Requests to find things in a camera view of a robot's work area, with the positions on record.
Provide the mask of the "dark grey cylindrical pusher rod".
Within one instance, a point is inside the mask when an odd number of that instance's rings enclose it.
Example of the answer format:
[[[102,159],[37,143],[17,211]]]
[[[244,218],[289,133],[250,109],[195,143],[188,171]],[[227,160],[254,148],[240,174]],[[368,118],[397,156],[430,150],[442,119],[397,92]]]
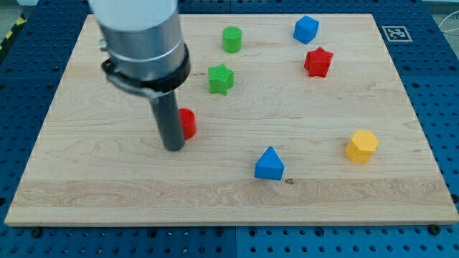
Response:
[[[164,148],[168,151],[181,150],[185,140],[175,92],[150,99],[150,104]]]

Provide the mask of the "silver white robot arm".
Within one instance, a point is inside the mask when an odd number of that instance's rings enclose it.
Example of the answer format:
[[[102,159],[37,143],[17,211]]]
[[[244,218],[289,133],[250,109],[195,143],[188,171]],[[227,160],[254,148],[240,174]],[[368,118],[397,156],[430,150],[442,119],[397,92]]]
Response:
[[[149,100],[163,146],[184,147],[175,89],[189,76],[177,1],[90,0],[109,58],[101,67],[117,88]]]

